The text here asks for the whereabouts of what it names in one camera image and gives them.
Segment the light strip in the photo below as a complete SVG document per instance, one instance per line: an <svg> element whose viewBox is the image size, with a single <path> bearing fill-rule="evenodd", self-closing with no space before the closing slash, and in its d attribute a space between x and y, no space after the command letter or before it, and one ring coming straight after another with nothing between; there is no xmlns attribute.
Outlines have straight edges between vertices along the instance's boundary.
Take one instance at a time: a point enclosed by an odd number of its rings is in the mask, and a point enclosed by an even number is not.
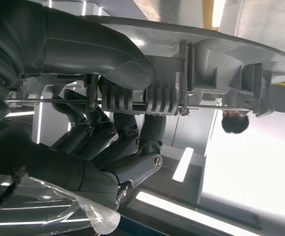
<svg viewBox="0 0 285 236"><path fill-rule="evenodd" d="M60 223L66 223L66 222L80 222L80 221L89 221L88 218L84 219L74 219L74 220L62 220Z"/></svg>
<svg viewBox="0 0 285 236"><path fill-rule="evenodd" d="M99 11L98 11L97 15L98 16L101 16L102 15L102 7L99 8Z"/></svg>
<svg viewBox="0 0 285 236"><path fill-rule="evenodd" d="M20 116L29 116L29 115L34 115L34 112L14 112L9 113L6 117L20 117Z"/></svg>
<svg viewBox="0 0 285 236"><path fill-rule="evenodd" d="M187 147L173 176L173 180L183 182L191 162L194 149Z"/></svg>
<svg viewBox="0 0 285 236"><path fill-rule="evenodd" d="M84 4L82 4L81 16L84 16L86 14L86 8L87 8L87 2L84 1Z"/></svg>
<svg viewBox="0 0 285 236"><path fill-rule="evenodd" d="M70 207L71 205L57 205L57 206L32 206L32 207L16 207L16 208L2 208L2 210L27 210L27 209L42 209L54 207Z"/></svg>
<svg viewBox="0 0 285 236"><path fill-rule="evenodd" d="M40 105L39 106L39 117L38 117L38 135L36 138L36 143L40 143L40 137L41 137L41 123L42 122L42 108L43 108L43 102L40 102Z"/></svg>
<svg viewBox="0 0 285 236"><path fill-rule="evenodd" d="M172 212L184 218L196 221L201 224L207 225L211 228L223 231L234 236L259 236L247 230L237 226L228 224L221 220L214 219L210 216L198 213L194 210L188 209L177 204L171 203L151 194L139 192L136 197L137 200L158 207L166 211Z"/></svg>
<svg viewBox="0 0 285 236"><path fill-rule="evenodd" d="M225 0L214 0L213 12L213 27L219 27L223 15Z"/></svg>

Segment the robotic hand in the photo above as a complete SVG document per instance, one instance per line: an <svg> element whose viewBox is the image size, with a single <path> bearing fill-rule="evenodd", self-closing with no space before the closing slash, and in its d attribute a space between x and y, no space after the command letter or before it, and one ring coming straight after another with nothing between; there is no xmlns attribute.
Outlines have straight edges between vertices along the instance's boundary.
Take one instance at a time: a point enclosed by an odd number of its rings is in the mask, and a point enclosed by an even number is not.
<svg viewBox="0 0 285 236"><path fill-rule="evenodd" d="M51 147L32 143L17 123L3 119L8 112L4 103L8 88L20 76L42 73L92 78L89 104L53 104L72 129ZM94 74L143 90L155 70L121 33L29 1L0 1L0 235L89 227L88 218L104 215L94 206L117 210L127 188L161 167L166 118L146 115L140 136L133 115L115 114L113 124L94 102ZM65 93L65 99L80 97ZM117 133L118 139L111 143Z"/></svg>

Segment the wall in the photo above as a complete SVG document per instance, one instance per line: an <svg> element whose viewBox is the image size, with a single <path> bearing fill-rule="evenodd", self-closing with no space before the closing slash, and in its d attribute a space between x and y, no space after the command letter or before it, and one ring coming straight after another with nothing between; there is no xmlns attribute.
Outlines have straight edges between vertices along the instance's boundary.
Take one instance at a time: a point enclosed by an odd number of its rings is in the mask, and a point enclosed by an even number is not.
<svg viewBox="0 0 285 236"><path fill-rule="evenodd" d="M218 113L216 122L221 119ZM223 203L224 212L228 205L256 213L264 226L260 235L281 235L285 232L285 113L249 116L249 121L240 135L214 128L202 198Z"/></svg>

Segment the clear plastic sheet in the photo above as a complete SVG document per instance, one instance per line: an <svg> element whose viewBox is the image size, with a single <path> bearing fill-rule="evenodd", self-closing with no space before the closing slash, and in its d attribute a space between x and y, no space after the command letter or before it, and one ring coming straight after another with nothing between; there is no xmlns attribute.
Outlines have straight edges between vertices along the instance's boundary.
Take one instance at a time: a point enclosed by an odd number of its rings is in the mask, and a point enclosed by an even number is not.
<svg viewBox="0 0 285 236"><path fill-rule="evenodd" d="M0 175L0 194L11 176ZM92 226L98 234L109 234L120 214L51 183L24 177L0 211L0 235L63 233Z"/></svg>

